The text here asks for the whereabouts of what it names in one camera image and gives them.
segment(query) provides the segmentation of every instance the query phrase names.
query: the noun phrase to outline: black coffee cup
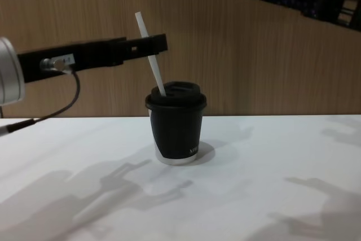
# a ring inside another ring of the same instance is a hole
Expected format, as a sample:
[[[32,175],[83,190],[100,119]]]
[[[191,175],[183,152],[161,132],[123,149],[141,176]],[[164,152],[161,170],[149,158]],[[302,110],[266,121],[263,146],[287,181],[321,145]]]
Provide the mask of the black coffee cup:
[[[155,87],[146,97],[157,158],[169,165],[187,164],[196,159],[207,99],[197,84],[169,82],[166,97]]]

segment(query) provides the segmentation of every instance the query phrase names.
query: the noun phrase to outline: white straw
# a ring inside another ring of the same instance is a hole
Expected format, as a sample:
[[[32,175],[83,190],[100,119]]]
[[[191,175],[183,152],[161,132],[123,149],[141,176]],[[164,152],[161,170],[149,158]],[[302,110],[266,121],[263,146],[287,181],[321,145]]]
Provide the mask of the white straw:
[[[139,30],[140,30],[140,35],[142,36],[142,38],[148,37],[149,35],[148,35],[148,32],[147,32],[146,25],[145,25],[145,23],[143,21],[143,18],[142,18],[142,13],[137,12],[135,14],[135,18],[137,19],[138,27],[139,27]],[[154,56],[154,55],[149,56],[148,60],[149,60],[149,63],[151,65],[154,77],[156,78],[157,85],[158,85],[158,88],[159,88],[159,92],[160,92],[160,94],[162,96],[166,96],[165,89],[164,89],[164,86],[163,86],[162,77],[160,75],[159,67],[158,67],[158,64],[157,64],[156,56]]]

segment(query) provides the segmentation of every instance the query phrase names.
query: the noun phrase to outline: black plastic lid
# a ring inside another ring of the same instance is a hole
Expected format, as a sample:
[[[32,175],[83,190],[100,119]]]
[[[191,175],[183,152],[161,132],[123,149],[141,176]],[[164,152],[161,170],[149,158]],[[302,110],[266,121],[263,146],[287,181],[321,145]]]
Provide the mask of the black plastic lid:
[[[164,85],[166,97],[162,96],[159,88],[152,89],[146,98],[147,108],[194,108],[206,106],[206,97],[201,94],[199,85],[190,82],[173,81]]]

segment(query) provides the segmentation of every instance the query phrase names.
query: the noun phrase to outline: white table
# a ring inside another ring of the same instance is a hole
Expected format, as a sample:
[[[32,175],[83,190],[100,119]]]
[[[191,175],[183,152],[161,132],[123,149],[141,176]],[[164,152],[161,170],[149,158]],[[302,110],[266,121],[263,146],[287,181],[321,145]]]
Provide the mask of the white table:
[[[361,240],[361,116],[206,117],[201,140],[168,166],[148,118],[2,137],[0,240]]]

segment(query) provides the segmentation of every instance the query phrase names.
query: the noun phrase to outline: wood grain panel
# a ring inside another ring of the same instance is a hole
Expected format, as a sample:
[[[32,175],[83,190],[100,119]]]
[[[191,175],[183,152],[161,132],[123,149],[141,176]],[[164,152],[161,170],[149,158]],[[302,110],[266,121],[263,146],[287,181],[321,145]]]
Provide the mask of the wood grain panel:
[[[255,0],[0,0],[0,35],[18,52],[101,38],[137,38],[134,13],[166,33],[164,81],[201,85],[210,115],[361,113],[361,33]],[[63,116],[146,115],[155,86],[147,59],[80,72],[78,103]],[[71,77],[28,84],[6,117],[67,104]]]

